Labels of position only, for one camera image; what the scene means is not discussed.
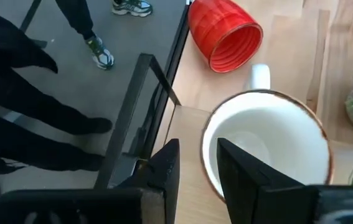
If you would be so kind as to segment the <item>person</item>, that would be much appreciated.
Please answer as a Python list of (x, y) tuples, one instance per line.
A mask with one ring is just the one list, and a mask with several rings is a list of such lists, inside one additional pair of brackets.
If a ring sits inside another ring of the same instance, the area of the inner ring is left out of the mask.
[(83, 37), (84, 41), (97, 36), (93, 31), (87, 0), (55, 0), (55, 2), (70, 26)]
[[(55, 61), (13, 23), (0, 16), (0, 106), (73, 135), (111, 130), (106, 118), (89, 118), (23, 79), (16, 68), (37, 66), (58, 72)], [(98, 171), (104, 157), (54, 141), (0, 118), (0, 174), (25, 166), (54, 171)]]

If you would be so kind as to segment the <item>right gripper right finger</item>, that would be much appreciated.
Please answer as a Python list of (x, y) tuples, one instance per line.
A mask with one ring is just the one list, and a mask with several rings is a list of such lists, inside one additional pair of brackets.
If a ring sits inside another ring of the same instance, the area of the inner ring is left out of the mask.
[(353, 224), (353, 186), (303, 185), (225, 138), (217, 163), (232, 224)]

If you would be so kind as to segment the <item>yellow mug white inside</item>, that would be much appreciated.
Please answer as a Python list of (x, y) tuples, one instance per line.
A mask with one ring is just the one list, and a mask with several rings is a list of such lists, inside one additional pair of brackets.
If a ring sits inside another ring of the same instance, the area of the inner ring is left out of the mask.
[(247, 91), (218, 105), (203, 130), (202, 164), (215, 193), (222, 198), (218, 138), (228, 139), (302, 184), (332, 182), (333, 152), (321, 122), (299, 100), (271, 89), (266, 64), (253, 65)]

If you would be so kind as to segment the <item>black aluminium table frame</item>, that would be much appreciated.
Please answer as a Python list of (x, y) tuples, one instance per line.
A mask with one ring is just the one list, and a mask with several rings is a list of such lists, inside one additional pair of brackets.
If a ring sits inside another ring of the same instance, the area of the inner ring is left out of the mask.
[(123, 101), (122, 110), (118, 117), (126, 121), (125, 124), (121, 125), (124, 131), (127, 130), (131, 123), (144, 81), (150, 70), (153, 71), (158, 84), (151, 95), (144, 121), (137, 129), (128, 152), (129, 155), (135, 158), (147, 159), (150, 157), (167, 101), (171, 100), (175, 105), (180, 105), (181, 103), (176, 96), (176, 92), (172, 89), (172, 83), (175, 79), (182, 50), (189, 33), (187, 13), (189, 12), (190, 4), (191, 2), (187, 1), (184, 6), (165, 68), (162, 69), (160, 67), (157, 58), (153, 54), (141, 53), (138, 57)]

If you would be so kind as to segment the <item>red ribbed mug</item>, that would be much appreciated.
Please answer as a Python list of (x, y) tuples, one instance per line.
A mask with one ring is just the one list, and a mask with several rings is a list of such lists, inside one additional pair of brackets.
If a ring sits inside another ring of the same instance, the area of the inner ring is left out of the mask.
[(188, 12), (192, 38), (217, 73), (236, 70), (258, 51), (263, 29), (232, 0), (194, 0)]

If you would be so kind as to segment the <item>person's shoe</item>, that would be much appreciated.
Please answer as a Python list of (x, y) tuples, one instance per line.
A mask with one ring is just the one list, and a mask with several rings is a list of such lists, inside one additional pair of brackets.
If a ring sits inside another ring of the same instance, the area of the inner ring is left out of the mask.
[(91, 37), (85, 41), (92, 52), (92, 59), (97, 67), (108, 70), (114, 64), (114, 57), (110, 51), (105, 47), (103, 41), (97, 37)]
[(146, 17), (153, 12), (153, 7), (146, 0), (113, 0), (113, 13), (117, 15), (131, 14)]

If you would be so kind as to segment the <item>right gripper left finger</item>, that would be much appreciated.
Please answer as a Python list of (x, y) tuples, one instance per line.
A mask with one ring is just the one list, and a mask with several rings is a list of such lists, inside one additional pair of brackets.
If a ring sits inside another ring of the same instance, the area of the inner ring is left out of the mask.
[(112, 189), (15, 190), (0, 196), (0, 224), (174, 224), (180, 145), (171, 139)]

